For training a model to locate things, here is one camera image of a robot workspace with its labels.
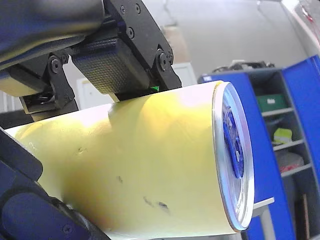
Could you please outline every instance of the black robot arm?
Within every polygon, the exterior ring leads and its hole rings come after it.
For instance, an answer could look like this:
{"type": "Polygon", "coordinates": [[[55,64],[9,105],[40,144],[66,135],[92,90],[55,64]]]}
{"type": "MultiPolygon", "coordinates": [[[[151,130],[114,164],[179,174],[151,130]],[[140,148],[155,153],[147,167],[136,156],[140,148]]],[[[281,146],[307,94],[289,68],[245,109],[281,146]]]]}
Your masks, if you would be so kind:
{"type": "Polygon", "coordinates": [[[62,68],[69,55],[102,94],[120,101],[181,87],[173,51],[141,0],[3,6],[0,33],[8,38],[0,38],[0,90],[20,97],[35,121],[78,110],[62,68]]]}

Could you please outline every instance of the blue cabinet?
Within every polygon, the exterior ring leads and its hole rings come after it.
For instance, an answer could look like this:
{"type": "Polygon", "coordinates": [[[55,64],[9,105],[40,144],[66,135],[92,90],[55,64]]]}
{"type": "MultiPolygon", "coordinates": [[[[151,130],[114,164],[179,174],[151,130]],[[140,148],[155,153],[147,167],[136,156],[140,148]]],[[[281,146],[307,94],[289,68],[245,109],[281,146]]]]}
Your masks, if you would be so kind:
{"type": "Polygon", "coordinates": [[[299,116],[317,179],[320,179],[320,59],[308,58],[283,69],[299,116]]]}
{"type": "MultiPolygon", "coordinates": [[[[254,202],[274,197],[275,203],[269,208],[276,239],[293,240],[295,235],[281,175],[249,75],[245,72],[221,73],[202,78],[203,82],[218,80],[231,82],[234,85],[246,114],[254,163],[254,202]]],[[[250,240],[264,239],[260,220],[257,217],[252,219],[247,233],[250,240]]]]}

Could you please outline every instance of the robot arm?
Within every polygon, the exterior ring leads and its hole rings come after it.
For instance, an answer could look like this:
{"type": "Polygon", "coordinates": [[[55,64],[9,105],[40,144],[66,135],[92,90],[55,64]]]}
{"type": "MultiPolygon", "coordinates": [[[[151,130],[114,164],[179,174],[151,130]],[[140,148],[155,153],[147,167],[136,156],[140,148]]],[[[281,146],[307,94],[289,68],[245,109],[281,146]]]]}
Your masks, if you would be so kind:
{"type": "Polygon", "coordinates": [[[141,0],[3,5],[0,90],[20,97],[36,121],[78,110],[62,68],[69,55],[102,94],[120,101],[181,87],[173,51],[141,0]]]}
{"type": "MultiPolygon", "coordinates": [[[[173,52],[141,0],[3,0],[0,90],[35,121],[77,111],[69,55],[119,100],[180,88],[173,52]]],[[[42,165],[0,128],[0,240],[109,238],[37,183],[42,165]]]]}

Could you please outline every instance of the cylindrical container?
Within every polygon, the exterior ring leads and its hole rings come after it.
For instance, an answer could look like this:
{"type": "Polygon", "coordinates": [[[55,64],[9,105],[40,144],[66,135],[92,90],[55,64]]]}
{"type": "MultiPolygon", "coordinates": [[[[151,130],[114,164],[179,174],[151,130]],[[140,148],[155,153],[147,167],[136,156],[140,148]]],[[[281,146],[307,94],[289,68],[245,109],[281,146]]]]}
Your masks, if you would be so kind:
{"type": "Polygon", "coordinates": [[[250,223],[254,169],[232,84],[210,82],[7,130],[39,183],[111,239],[233,234],[250,223]]]}

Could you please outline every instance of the blue lid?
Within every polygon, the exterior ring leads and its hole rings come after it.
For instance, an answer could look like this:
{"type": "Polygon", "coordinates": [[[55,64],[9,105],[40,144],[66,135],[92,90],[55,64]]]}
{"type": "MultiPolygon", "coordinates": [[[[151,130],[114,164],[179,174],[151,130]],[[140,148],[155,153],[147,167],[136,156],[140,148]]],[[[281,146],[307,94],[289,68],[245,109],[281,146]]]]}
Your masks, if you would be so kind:
{"type": "Polygon", "coordinates": [[[241,179],[245,171],[244,153],[231,107],[227,106],[223,114],[223,132],[232,161],[232,168],[235,177],[241,179]]]}

